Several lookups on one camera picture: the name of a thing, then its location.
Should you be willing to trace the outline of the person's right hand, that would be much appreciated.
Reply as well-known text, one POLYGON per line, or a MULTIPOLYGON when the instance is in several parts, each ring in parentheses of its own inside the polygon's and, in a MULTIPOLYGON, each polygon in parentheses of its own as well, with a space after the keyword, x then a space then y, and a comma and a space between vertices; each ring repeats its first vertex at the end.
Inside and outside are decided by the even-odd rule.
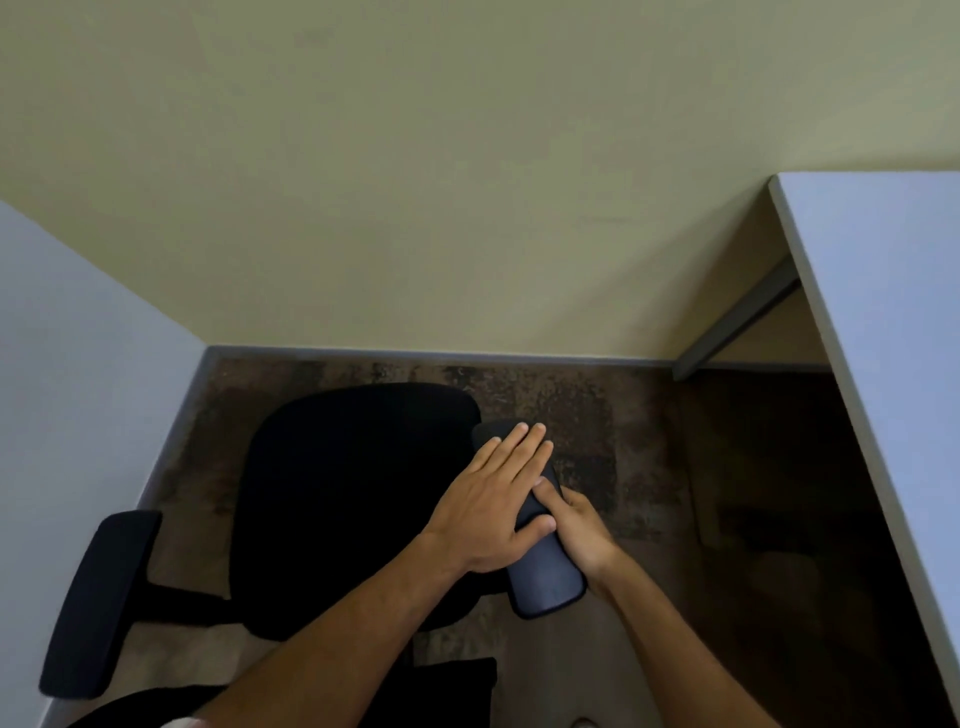
POLYGON ((623 550, 585 495, 564 486, 559 490, 566 500, 566 516, 555 517, 558 539, 588 587, 608 601, 609 577, 616 572, 623 550))

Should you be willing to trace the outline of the person's left hand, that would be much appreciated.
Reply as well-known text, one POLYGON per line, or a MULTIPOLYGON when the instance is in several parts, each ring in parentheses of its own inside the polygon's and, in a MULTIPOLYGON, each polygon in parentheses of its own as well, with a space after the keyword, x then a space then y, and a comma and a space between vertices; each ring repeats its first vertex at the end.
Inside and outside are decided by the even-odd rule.
POLYGON ((504 460, 510 454, 509 435, 500 438, 498 448, 486 467, 467 473, 467 467, 453 480, 440 498, 426 528, 415 537, 413 548, 422 552, 450 579, 466 573, 489 573, 522 558, 530 548, 513 548, 519 510, 539 478, 554 445, 545 436, 537 451, 534 467, 523 478, 504 482, 504 460))

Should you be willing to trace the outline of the person's left forearm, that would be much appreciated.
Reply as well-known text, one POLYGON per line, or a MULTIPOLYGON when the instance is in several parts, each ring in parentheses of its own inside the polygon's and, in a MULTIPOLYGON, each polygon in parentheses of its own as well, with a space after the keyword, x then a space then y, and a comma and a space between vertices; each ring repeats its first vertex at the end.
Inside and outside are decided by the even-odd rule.
POLYGON ((447 539, 416 536, 200 709, 191 728, 357 728, 402 650, 464 573, 447 539))

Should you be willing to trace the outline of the person's right forearm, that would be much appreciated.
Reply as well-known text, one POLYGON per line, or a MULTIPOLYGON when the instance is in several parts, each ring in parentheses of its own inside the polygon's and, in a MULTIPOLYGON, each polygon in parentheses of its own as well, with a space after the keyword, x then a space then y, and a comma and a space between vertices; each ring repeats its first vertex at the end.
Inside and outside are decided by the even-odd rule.
POLYGON ((665 728, 782 728, 619 545, 583 571, 624 625, 665 728))

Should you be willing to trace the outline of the black office chair seat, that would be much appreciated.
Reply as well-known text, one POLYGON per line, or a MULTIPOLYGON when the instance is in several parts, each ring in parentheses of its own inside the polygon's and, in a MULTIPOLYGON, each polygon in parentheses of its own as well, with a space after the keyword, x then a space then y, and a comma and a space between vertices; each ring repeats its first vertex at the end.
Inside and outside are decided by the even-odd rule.
POLYGON ((481 410, 449 385, 309 394, 255 431, 239 479, 229 591, 254 636, 285 641, 427 525, 474 456, 481 410))

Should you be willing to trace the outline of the grey desk frame beam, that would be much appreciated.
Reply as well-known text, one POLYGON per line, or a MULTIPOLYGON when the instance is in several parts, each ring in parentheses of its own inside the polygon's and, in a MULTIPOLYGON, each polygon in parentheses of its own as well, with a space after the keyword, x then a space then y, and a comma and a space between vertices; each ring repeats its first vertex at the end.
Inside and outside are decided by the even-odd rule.
POLYGON ((671 368, 673 381, 691 378, 801 286, 793 257, 787 255, 680 354, 671 368))

